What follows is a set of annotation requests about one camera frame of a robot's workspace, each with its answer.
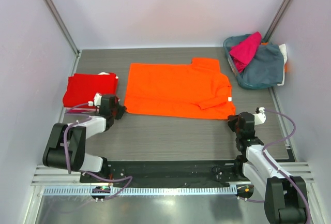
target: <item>metal floor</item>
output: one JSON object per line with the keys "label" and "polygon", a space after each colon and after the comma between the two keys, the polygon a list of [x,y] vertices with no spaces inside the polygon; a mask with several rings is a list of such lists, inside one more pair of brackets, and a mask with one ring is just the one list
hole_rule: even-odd
{"label": "metal floor", "polygon": [[91,197],[43,197],[37,224],[266,224],[262,203],[235,196],[119,197],[90,203]]}
{"label": "metal floor", "polygon": [[[267,89],[249,91],[238,86],[223,48],[162,48],[83,50],[77,73],[114,72],[119,77],[117,94],[124,102],[130,64],[190,64],[193,57],[218,58],[221,71],[232,84],[236,112],[254,112],[256,107],[274,109]],[[282,138],[278,117],[267,114],[257,126],[257,136],[266,144]],[[268,149],[276,159],[287,159],[285,145]],[[108,160],[213,160],[238,155],[235,135],[226,121],[133,115],[126,113],[107,132],[91,137],[86,152]]]}

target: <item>gray cloth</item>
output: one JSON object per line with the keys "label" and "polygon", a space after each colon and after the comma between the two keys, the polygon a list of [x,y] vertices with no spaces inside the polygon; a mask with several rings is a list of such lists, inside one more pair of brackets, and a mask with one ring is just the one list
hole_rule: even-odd
{"label": "gray cloth", "polygon": [[284,57],[278,45],[259,46],[254,58],[242,73],[245,82],[251,85],[275,86],[283,81]]}

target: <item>pink cloth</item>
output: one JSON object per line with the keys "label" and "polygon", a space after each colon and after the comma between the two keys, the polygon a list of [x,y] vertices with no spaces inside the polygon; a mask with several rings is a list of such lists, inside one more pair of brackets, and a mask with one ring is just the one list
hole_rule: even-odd
{"label": "pink cloth", "polygon": [[261,43],[262,36],[256,32],[247,37],[244,41],[231,48],[230,55],[233,58],[234,65],[239,72],[243,72],[245,67],[255,56]]}

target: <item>black metal base plate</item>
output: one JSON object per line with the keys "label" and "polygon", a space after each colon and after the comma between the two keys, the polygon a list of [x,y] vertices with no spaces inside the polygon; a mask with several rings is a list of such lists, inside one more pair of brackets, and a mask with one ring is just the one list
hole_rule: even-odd
{"label": "black metal base plate", "polygon": [[[108,164],[113,179],[133,176],[129,186],[133,188],[214,188],[241,181],[234,171],[233,160],[109,161]],[[100,181],[85,175],[80,182]],[[124,185],[125,182],[114,184],[116,187]]]}

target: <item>cable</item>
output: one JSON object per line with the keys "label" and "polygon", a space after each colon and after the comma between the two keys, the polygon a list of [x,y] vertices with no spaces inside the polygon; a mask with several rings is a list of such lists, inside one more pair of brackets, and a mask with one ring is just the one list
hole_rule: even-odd
{"label": "cable", "polygon": [[[91,173],[91,172],[88,172],[88,171],[85,171],[85,172],[83,172],[83,173],[86,173],[86,174],[91,175],[91,176],[93,176],[93,177],[95,177],[95,178],[97,178],[97,179],[100,179],[100,180],[103,180],[103,181],[105,181],[105,182],[109,182],[109,183],[117,183],[117,182],[122,182],[122,181],[125,181],[125,180],[129,179],[129,181],[126,183],[126,185],[124,185],[124,186],[123,186],[118,192],[116,192],[115,194],[113,194],[113,195],[111,195],[111,196],[109,196],[109,197],[105,197],[105,198],[103,199],[104,201],[106,201],[106,200],[110,200],[110,199],[113,199],[113,198],[115,198],[117,195],[119,195],[119,194],[120,194],[125,188],[127,188],[127,187],[129,186],[129,184],[131,183],[131,181],[132,181],[132,179],[133,179],[132,176],[127,176],[127,177],[125,177],[125,178],[111,180],[111,179],[106,179],[106,178],[99,177],[98,175],[95,175],[94,173]],[[47,210],[47,212],[45,213],[45,215],[44,215],[44,217],[43,217],[41,223],[42,223],[42,224],[45,223],[45,221],[47,220],[47,217],[48,217],[48,215],[49,215],[49,213],[50,213],[50,210],[56,211],[56,212],[58,212],[58,213],[60,213],[60,214],[71,214],[71,213],[78,211],[78,210],[81,209],[82,207],[84,207],[84,206],[86,206],[86,205],[88,205],[88,204],[90,204],[90,203],[92,203],[92,202],[95,202],[95,200],[87,201],[87,202],[81,204],[80,206],[76,207],[75,209],[70,210],[70,211],[61,211],[61,210],[55,209],[55,208],[53,207],[53,204],[54,204],[54,203],[51,203],[51,205],[50,205],[49,209]]]}
{"label": "cable", "polygon": [[241,200],[244,200],[245,202],[264,203],[263,200],[251,200],[251,199],[243,198],[243,197],[238,197],[238,198],[241,199]]}
{"label": "cable", "polygon": [[282,113],[279,113],[279,112],[276,112],[274,110],[269,110],[269,109],[265,109],[266,112],[270,112],[270,113],[274,113],[274,114],[279,114],[283,117],[285,117],[286,119],[288,119],[292,125],[293,125],[293,131],[288,135],[286,136],[285,138],[281,139],[281,140],[278,140],[278,141],[275,141],[275,142],[272,142],[270,144],[267,144],[263,147],[262,149],[262,154],[264,156],[264,158],[272,165],[272,167],[275,168],[275,170],[277,170],[282,176],[284,176],[292,185],[293,187],[296,189],[296,191],[298,192],[298,194],[300,195],[300,197],[302,198],[304,204],[305,204],[305,207],[306,207],[306,214],[307,214],[307,221],[306,221],[306,224],[310,224],[311,222],[311,212],[310,212],[310,208],[309,208],[309,204],[308,204],[308,201],[307,199],[305,198],[304,194],[302,193],[302,191],[299,189],[299,187],[295,184],[295,182],[289,177],[287,176],[281,169],[279,169],[272,161],[271,159],[269,159],[269,157],[266,155],[265,151],[266,149],[271,146],[271,145],[275,145],[275,144],[279,144],[281,142],[284,142],[286,139],[290,138],[292,135],[294,135],[295,131],[296,131],[296,126],[295,126],[295,123],[294,121],[289,118],[287,115],[285,114],[282,114]]}
{"label": "cable", "polygon": [[64,143],[64,153],[66,155],[66,164],[67,164],[67,169],[68,169],[68,173],[71,174],[71,166],[70,166],[70,157],[69,157],[69,150],[68,150],[68,132],[70,130],[70,128],[84,123],[84,122],[88,122],[89,120],[91,120],[92,118],[87,115],[87,114],[81,114],[81,113],[70,113],[71,110],[75,109],[75,108],[79,108],[82,106],[88,105],[88,103],[82,103],[79,104],[77,106],[72,107],[71,109],[66,111],[66,114],[74,114],[74,115],[79,115],[79,116],[87,116],[86,119],[82,120],[82,121],[76,121],[75,123],[71,123],[70,125],[67,126],[66,130],[64,131],[63,134],[63,143]]}

